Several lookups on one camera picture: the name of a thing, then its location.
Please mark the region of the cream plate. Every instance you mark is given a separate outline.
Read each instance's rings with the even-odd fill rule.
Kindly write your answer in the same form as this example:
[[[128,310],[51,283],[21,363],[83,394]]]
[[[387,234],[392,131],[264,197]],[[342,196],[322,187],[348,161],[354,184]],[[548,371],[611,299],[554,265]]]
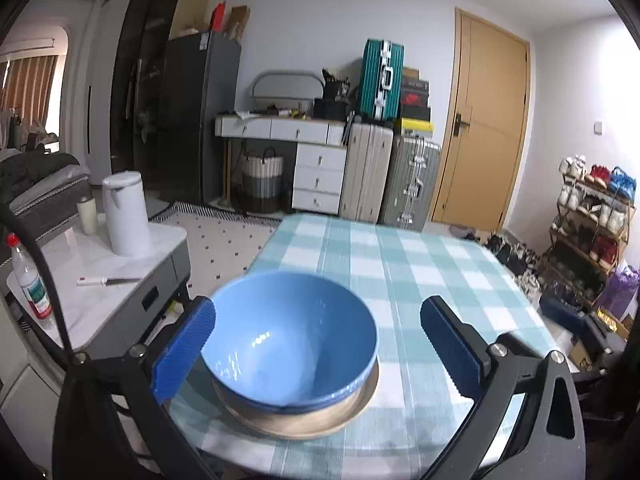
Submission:
[[[375,361],[369,377],[356,392],[326,408],[304,414],[268,413],[240,399],[217,379],[214,391],[222,406],[242,425],[264,436],[283,440],[310,440],[334,434],[364,412],[374,396],[380,376],[380,363]]]

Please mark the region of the dark blue bowl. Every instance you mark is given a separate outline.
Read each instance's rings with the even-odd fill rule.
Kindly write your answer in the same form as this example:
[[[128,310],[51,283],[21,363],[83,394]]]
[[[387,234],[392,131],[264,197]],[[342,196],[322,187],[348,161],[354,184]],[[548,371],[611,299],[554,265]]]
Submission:
[[[228,396],[228,398],[238,401],[243,405],[249,406],[253,410],[264,413],[298,415],[319,411],[322,410],[322,408],[328,408],[329,406],[336,405],[337,403],[346,400],[350,396],[353,396],[354,394],[359,392],[365,385],[367,385],[373,378],[373,375],[378,372],[378,364],[380,364],[380,359],[376,358],[373,361],[373,365],[367,372],[366,376],[364,376],[362,379],[358,379],[346,390],[332,393],[327,398],[309,401],[300,405],[295,405],[293,402],[285,403],[283,406],[258,403],[257,401],[248,400],[247,398],[244,398],[244,396],[240,396],[239,393],[233,392],[231,389],[224,386],[218,379],[212,378],[210,382],[216,388],[218,396]]]

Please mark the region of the small kitchen knife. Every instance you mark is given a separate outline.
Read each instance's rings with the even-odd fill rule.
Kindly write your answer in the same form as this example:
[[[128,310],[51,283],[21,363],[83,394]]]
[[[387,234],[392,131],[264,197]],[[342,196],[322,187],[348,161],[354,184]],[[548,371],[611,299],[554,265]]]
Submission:
[[[140,278],[78,278],[77,286],[117,286],[140,282]]]

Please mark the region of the purple shopping bag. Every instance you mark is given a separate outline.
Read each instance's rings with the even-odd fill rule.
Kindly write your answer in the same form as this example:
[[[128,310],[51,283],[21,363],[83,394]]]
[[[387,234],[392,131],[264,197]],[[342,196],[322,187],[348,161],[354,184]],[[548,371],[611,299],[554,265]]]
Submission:
[[[639,271],[633,266],[619,266],[606,283],[598,307],[621,321],[638,288]]]

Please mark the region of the wooden shoe rack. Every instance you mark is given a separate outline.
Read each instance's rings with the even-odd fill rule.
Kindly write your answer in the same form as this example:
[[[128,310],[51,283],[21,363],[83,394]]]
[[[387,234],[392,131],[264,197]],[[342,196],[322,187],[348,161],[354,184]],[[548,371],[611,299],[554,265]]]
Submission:
[[[592,309],[624,272],[637,180],[620,167],[590,166],[584,155],[563,158],[559,173],[562,188],[542,272],[566,286],[581,307]]]

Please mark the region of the cream cup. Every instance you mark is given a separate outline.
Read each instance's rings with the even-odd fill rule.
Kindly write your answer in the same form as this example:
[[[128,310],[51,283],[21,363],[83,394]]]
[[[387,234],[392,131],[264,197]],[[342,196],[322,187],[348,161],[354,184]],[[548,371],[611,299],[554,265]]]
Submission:
[[[93,235],[98,229],[98,210],[96,200],[93,197],[84,196],[76,204],[81,229],[88,236]]]

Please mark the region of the white electric kettle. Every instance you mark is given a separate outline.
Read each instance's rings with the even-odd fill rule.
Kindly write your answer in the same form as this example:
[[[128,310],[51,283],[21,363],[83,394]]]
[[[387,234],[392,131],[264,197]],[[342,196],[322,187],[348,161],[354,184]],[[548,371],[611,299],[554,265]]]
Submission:
[[[124,257],[146,255],[151,250],[151,234],[140,172],[105,177],[102,200],[113,252]]]

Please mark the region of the woven laundry basket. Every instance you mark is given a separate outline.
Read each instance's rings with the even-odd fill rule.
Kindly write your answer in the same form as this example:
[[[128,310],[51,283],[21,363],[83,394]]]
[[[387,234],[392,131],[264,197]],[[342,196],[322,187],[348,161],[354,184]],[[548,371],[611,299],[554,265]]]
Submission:
[[[284,158],[273,146],[241,158],[242,204],[252,214],[273,214],[281,207]]]

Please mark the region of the wooden door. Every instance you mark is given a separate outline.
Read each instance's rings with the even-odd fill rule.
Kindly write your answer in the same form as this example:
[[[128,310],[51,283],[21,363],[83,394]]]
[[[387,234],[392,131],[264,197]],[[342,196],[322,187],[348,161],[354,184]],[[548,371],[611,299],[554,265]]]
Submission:
[[[531,74],[528,41],[456,10],[433,221],[488,232],[503,226],[521,167]]]

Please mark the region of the beige suitcase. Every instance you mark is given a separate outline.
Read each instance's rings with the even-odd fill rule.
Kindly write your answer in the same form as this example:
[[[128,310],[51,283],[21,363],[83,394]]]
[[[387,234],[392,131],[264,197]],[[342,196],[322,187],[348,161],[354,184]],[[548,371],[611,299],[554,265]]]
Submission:
[[[350,221],[378,222],[393,147],[393,130],[353,124],[338,215]]]

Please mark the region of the stack of shoe boxes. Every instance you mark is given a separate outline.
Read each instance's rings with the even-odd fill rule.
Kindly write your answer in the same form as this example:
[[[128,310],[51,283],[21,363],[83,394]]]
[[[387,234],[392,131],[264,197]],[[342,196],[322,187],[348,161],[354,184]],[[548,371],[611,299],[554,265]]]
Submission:
[[[400,81],[398,128],[406,136],[431,139],[434,136],[431,118],[430,83],[420,78],[418,70],[404,67]]]

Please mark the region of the brown curtains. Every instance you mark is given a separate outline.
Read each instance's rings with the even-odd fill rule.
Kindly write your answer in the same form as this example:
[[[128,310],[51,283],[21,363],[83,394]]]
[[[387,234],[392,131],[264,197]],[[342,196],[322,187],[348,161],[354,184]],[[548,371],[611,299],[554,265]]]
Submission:
[[[18,58],[6,62],[1,86],[1,110],[22,120],[29,132],[45,132],[58,57]]]

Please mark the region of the teal suitcase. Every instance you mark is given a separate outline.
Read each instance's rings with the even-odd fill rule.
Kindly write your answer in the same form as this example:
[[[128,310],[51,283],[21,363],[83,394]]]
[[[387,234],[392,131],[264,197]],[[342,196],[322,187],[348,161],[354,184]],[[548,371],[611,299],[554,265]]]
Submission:
[[[363,118],[386,122],[397,117],[405,47],[368,39],[364,46],[357,110]]]

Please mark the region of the black gift bag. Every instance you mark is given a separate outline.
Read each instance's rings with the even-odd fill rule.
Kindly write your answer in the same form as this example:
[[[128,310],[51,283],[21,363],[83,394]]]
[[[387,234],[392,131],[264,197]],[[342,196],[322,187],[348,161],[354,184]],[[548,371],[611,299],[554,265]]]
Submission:
[[[348,109],[350,80],[340,74],[322,70],[323,93],[321,98],[314,99],[314,118],[330,122],[344,122]]]

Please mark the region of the oval desk mirror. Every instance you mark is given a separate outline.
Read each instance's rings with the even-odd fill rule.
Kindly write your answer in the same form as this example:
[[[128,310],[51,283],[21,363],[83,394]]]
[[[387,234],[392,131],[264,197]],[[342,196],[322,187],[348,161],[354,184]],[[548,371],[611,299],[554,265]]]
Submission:
[[[250,98],[258,108],[275,106],[279,110],[309,112],[323,91],[323,80],[314,72],[267,70],[254,79]]]

